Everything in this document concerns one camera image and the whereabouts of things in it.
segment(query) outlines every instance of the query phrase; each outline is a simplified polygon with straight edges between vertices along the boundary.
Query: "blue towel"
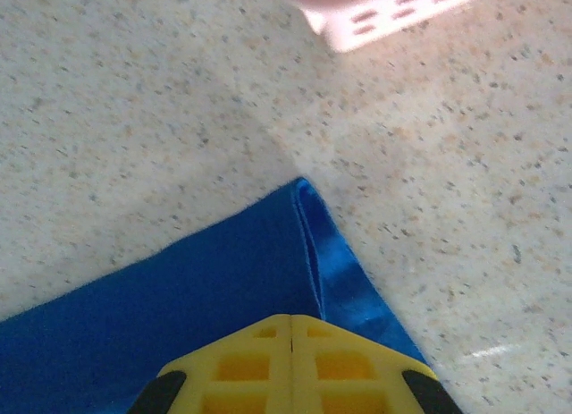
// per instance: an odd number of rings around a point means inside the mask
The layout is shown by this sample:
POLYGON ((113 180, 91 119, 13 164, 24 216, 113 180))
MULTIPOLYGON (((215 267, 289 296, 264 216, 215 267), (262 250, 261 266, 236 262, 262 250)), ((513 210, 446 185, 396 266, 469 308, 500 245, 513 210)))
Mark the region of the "blue towel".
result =
POLYGON ((305 179, 0 323, 0 414, 119 414, 172 359, 273 314, 425 361, 305 179))

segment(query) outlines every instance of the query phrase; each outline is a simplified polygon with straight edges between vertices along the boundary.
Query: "yellow plastic object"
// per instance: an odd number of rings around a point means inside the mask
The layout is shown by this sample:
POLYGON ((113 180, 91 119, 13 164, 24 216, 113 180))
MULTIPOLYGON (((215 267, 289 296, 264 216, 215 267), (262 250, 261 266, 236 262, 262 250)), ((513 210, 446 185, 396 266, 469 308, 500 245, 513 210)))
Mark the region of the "yellow plastic object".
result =
POLYGON ((401 353, 312 317, 278 315, 167 364, 158 379, 182 377, 170 405, 150 410, 147 397, 130 414, 460 413, 424 410, 403 371, 438 383, 401 353))

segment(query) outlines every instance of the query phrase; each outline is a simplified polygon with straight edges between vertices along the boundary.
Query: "blue cloth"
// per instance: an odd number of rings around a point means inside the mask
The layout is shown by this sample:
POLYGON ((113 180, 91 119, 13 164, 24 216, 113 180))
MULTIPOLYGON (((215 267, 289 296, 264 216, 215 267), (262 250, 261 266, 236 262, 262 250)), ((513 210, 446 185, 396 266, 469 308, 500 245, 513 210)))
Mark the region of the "blue cloth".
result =
POLYGON ((1 414, 124 413, 172 359, 277 313, 425 361, 305 179, 0 323, 1 414))

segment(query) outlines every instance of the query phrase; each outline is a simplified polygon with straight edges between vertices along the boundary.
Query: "speckled floor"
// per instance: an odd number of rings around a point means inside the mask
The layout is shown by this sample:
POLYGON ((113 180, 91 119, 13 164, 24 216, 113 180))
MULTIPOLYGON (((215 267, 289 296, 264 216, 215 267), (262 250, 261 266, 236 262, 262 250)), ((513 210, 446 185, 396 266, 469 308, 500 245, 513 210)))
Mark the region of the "speckled floor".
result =
POLYGON ((281 0, 0 0, 0 317, 304 174, 467 413, 570 412, 571 2, 332 55, 281 0))

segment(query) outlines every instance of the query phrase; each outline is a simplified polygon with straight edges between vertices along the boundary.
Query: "pink plastic basket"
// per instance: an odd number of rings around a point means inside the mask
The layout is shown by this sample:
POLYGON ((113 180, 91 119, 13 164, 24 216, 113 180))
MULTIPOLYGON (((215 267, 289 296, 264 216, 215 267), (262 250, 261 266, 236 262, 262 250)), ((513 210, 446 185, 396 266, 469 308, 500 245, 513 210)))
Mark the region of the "pink plastic basket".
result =
POLYGON ((288 0, 336 52, 348 52, 473 0, 288 0))

